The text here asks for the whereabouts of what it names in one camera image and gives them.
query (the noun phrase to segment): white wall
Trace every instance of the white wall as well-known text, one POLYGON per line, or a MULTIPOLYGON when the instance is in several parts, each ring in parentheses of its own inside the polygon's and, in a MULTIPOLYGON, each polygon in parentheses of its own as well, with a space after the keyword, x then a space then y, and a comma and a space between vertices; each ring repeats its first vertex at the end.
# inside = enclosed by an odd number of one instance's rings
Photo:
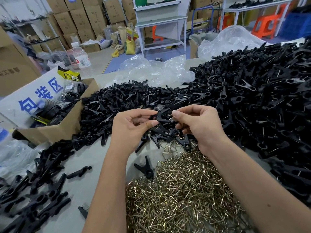
POLYGON ((0 20, 33 19, 37 15, 44 15, 46 10, 52 11, 46 0, 0 0, 0 20))

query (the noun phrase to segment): hand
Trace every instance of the hand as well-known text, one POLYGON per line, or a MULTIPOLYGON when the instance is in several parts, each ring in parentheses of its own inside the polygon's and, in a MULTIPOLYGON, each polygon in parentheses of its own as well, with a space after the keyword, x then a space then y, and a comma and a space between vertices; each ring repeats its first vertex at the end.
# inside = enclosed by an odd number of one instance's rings
POLYGON ((149 120, 149 117, 156 113, 157 111, 147 109, 133 109, 117 113, 112 125, 109 149, 114 149, 119 153, 118 155, 128 158, 138 147, 142 135, 159 124, 157 120, 149 120))
POLYGON ((176 129, 183 129, 183 134, 193 134, 196 137, 199 149, 204 155, 207 155, 207 149, 216 141, 228 138, 214 107, 189 105, 173 110, 172 116, 179 122, 176 129))

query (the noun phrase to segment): blue plastic crate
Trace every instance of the blue plastic crate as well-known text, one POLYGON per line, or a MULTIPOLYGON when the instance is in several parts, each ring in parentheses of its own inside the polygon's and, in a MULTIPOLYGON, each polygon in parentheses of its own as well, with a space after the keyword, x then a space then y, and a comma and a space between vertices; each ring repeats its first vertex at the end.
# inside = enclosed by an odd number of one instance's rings
POLYGON ((279 37, 287 40, 294 40, 311 35, 311 13, 289 13, 279 37))

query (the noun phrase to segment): pile of metal springs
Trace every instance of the pile of metal springs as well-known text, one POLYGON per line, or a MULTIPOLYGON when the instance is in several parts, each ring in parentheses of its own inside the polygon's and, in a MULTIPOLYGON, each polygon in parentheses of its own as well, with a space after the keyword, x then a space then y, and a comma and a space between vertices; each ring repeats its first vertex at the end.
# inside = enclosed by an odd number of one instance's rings
POLYGON ((127 232, 244 232, 245 211, 213 163, 198 149, 175 155, 167 145, 154 180, 126 187, 127 232))

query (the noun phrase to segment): fingernail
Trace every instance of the fingernail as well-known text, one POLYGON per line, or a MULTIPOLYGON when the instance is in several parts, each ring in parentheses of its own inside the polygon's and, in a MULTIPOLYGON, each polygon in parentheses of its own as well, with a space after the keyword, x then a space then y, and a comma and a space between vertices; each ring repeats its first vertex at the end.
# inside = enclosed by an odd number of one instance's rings
POLYGON ((172 115, 173 115, 174 117, 178 117, 178 116, 180 115, 180 112, 177 111, 177 110, 173 110, 173 111, 172 111, 172 115))
POLYGON ((154 126, 156 126, 156 125, 158 125, 159 124, 159 121, 157 121, 157 120, 151 120, 151 125, 154 127, 154 126))

